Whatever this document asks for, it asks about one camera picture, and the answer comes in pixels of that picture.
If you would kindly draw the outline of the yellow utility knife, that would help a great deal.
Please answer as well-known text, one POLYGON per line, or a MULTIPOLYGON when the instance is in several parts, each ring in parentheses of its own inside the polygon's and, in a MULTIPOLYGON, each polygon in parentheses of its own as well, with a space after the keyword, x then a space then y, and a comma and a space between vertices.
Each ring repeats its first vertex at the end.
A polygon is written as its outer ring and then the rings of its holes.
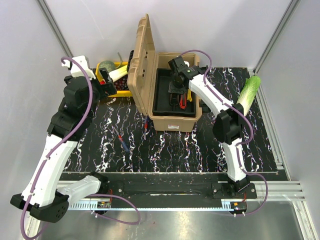
POLYGON ((192 92, 190 89, 187 91, 187 101, 192 102, 192 92))

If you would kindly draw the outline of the red black utility knife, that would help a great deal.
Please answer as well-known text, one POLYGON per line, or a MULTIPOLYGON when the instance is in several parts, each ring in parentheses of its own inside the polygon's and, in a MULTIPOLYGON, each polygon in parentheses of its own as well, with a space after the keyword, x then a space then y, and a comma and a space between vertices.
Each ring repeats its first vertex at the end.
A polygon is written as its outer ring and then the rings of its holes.
POLYGON ((180 100, 179 100, 179 107, 182 110, 185 110, 187 108, 188 100, 187 100, 187 94, 181 94, 180 95, 180 100))

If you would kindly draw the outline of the black tool box tray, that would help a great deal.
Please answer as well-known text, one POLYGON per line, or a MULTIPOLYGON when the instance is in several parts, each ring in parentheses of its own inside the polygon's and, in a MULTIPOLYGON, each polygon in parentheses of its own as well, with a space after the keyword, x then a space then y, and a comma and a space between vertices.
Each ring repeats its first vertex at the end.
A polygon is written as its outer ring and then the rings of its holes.
POLYGON ((153 98, 152 113, 154 116, 169 117, 196 117, 196 95, 191 94, 192 102, 187 101, 186 108, 180 107, 180 98, 174 97, 174 103, 170 103, 172 99, 169 93, 169 85, 171 82, 171 70, 168 68, 158 68, 156 70, 155 91, 153 98))

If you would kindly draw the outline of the tan plastic tool box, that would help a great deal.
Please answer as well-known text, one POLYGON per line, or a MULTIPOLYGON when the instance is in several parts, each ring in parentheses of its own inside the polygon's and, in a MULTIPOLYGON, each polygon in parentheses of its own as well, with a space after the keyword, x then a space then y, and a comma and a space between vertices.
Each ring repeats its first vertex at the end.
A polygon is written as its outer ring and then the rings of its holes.
POLYGON ((135 47, 129 57, 127 85, 137 110, 153 121, 156 131, 188 133, 202 116, 200 98, 197 95, 195 117, 153 115, 157 69, 170 69, 169 61, 178 56, 178 52, 156 51, 149 15, 142 17, 138 23, 135 47))

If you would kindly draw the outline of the blue screwdriver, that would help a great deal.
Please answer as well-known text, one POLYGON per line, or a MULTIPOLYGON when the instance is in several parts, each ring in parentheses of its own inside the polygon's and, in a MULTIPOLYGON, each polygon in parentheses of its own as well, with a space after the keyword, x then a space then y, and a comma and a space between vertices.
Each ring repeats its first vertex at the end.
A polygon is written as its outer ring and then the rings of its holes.
POLYGON ((149 122, 149 117, 146 115, 144 119, 144 125, 143 125, 143 139, 146 140, 147 137, 147 131, 148 131, 148 122, 149 122))
POLYGON ((119 134, 119 132, 117 131, 116 128, 114 128, 114 131, 116 132, 116 134, 117 134, 117 136, 118 136, 118 139, 119 139, 119 141, 120 141, 123 149, 128 153, 130 150, 129 150, 127 144, 124 142, 122 136, 119 134))

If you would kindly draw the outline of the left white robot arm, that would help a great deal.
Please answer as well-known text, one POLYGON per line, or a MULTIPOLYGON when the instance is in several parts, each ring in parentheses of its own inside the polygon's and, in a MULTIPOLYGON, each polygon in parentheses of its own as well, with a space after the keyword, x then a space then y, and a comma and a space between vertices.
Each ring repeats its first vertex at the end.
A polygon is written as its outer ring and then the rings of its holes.
POLYGON ((93 194, 102 198, 109 190, 108 178, 95 171, 66 187, 57 186, 68 158, 92 123, 99 101, 116 92, 107 71, 102 71, 106 82, 100 83, 84 55, 65 59, 61 65, 70 75, 64 78, 64 97, 48 126, 42 156, 25 190, 10 200, 11 205, 48 223, 61 220, 68 207, 81 199, 93 194))

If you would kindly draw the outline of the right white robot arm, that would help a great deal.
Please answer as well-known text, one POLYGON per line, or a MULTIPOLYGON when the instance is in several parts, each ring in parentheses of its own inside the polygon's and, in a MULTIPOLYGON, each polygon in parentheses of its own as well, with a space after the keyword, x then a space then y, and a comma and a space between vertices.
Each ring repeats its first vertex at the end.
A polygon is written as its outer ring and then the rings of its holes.
POLYGON ((189 66, 181 56, 168 62, 173 90, 195 93, 215 115, 212 132, 221 143, 227 163, 227 184, 222 192, 239 198, 250 180, 244 168, 242 153, 244 108, 225 98, 207 79, 208 67, 189 66))

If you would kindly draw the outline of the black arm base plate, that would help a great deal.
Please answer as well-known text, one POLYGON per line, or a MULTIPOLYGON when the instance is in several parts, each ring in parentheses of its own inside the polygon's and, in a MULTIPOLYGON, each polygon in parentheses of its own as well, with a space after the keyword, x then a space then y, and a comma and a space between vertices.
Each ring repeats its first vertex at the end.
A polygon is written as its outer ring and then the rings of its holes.
POLYGON ((250 183, 239 196, 222 192, 228 183, 224 173, 103 173, 112 193, 139 209, 204 209, 219 208, 222 200, 257 199, 256 187, 250 183))

